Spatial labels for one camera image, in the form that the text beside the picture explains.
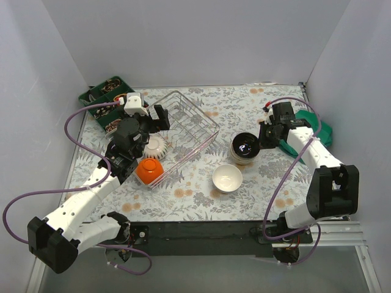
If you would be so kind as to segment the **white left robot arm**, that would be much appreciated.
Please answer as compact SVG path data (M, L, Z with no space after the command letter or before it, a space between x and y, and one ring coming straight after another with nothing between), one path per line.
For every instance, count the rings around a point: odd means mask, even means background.
M92 223L85 223L85 219L135 171L150 134L170 128L167 109L157 104L154 110L156 119L149 113L126 114L83 190L44 219L34 217L28 223L29 251L55 273L66 271L80 253L104 241L130 241L130 221L118 212L110 212Z

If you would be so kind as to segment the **white round bowl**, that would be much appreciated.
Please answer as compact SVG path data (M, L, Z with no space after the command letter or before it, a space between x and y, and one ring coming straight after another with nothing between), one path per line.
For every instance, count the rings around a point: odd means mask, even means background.
M212 175L212 182L220 192L229 194L238 190L243 182L241 171L234 165L218 166Z

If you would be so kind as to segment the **tan brown bowl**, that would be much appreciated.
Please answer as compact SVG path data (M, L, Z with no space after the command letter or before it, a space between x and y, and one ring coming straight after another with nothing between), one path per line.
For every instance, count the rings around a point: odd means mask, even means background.
M237 134L230 146L230 152L243 158L253 158L259 154L260 144L258 137L249 133L242 132Z

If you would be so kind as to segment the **beige floral bowl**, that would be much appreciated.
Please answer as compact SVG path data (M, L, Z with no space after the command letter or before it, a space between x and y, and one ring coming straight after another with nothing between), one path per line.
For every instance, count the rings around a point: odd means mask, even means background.
M231 157L232 161L238 165L248 165L255 160L255 157L243 158L243 157L236 155L235 153L230 153L230 157Z

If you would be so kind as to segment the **white black striped bowl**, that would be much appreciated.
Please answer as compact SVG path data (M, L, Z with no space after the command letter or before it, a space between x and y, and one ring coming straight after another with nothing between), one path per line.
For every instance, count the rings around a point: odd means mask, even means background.
M150 136L148 144L144 148L144 158L161 160L168 152L168 146L160 136Z

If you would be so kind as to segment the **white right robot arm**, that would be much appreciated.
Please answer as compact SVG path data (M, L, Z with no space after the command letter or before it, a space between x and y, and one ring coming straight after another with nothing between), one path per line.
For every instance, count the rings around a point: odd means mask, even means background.
M283 212L274 227L262 223L262 235L268 241L293 241L299 233L320 220L355 214L359 205L359 170L335 158L305 119L298 119L289 101L279 98L263 110L266 120L260 124L260 147L271 149L286 142L297 152L312 174L305 203Z

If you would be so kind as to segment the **orange bowl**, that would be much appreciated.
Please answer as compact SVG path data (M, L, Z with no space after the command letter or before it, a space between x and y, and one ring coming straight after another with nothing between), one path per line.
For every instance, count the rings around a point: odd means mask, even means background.
M150 184L164 173L164 169L159 160L145 158L140 161L135 172L144 184Z

